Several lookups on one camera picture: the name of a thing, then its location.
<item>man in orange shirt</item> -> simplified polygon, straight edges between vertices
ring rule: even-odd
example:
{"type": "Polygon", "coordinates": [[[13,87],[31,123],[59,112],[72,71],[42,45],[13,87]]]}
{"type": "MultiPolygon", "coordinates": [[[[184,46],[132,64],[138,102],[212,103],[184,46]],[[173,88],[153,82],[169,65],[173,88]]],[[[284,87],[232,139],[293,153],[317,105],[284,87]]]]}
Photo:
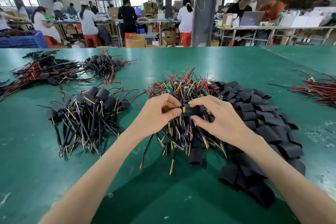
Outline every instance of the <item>man in orange shirt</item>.
{"type": "MultiPolygon", "coordinates": [[[[259,12],[265,12],[262,21],[270,21],[273,22],[277,19],[278,14],[285,9],[285,5],[283,2],[279,0],[263,0],[263,5],[257,9],[259,12]]],[[[257,39],[267,39],[270,35],[269,30],[260,30],[256,34],[257,39]]],[[[264,41],[255,41],[254,45],[259,46],[262,43],[266,43],[264,41]]]]}

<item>black shirt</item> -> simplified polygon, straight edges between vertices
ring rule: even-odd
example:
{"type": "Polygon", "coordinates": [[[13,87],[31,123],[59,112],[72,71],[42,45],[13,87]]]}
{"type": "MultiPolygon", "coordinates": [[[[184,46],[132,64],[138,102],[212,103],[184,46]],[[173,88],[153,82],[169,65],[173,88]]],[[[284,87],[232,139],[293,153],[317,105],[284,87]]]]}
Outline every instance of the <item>black shirt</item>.
{"type": "Polygon", "coordinates": [[[94,14],[97,14],[99,11],[98,11],[98,8],[93,5],[92,7],[90,7],[91,11],[94,13],[94,14]]]}
{"type": "Polygon", "coordinates": [[[227,14],[238,14],[238,17],[242,18],[244,12],[252,12],[252,7],[247,5],[243,10],[239,8],[239,2],[231,5],[226,11],[227,14]]]}
{"type": "Polygon", "coordinates": [[[135,21],[138,19],[135,10],[131,6],[121,6],[118,10],[118,19],[124,20],[124,25],[134,25],[135,21]]]}

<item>left hand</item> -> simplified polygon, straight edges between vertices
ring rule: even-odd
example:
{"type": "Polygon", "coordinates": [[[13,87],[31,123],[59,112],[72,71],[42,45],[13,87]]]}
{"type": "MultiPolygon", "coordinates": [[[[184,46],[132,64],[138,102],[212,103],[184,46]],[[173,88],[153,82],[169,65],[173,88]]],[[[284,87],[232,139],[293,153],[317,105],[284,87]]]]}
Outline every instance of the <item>left hand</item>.
{"type": "Polygon", "coordinates": [[[145,103],[139,115],[127,130],[136,133],[136,137],[143,139],[160,131],[171,119],[182,112],[180,102],[170,94],[153,97],[145,103]]]}

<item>hand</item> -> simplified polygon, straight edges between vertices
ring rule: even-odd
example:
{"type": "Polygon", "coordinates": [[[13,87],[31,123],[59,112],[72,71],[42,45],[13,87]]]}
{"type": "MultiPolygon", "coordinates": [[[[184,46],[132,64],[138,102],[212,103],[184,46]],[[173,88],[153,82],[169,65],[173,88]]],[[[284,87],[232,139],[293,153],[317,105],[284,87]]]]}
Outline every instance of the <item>hand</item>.
{"type": "Polygon", "coordinates": [[[141,140],[160,131],[171,119],[182,112],[180,102],[170,94],[153,97],[145,103],[139,115],[128,129],[137,134],[141,140]]]}
{"type": "Polygon", "coordinates": [[[205,96],[193,99],[189,104],[190,107],[203,105],[215,116],[215,120],[212,123],[203,120],[199,116],[191,116],[197,126],[243,151],[255,143],[256,137],[259,137],[244,124],[229,102],[222,101],[214,96],[205,96]]]}

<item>orange shirt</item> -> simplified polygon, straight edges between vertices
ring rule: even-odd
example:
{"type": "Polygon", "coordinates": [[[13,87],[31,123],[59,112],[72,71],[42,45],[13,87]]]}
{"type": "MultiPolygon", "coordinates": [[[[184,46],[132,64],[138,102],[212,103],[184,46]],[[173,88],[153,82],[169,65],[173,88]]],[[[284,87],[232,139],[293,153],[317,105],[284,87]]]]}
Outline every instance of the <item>orange shirt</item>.
{"type": "Polygon", "coordinates": [[[270,5],[263,5],[257,9],[258,12],[265,11],[262,20],[269,19],[270,21],[275,20],[278,17],[278,13],[282,12],[285,9],[283,2],[278,1],[272,7],[270,5]]]}

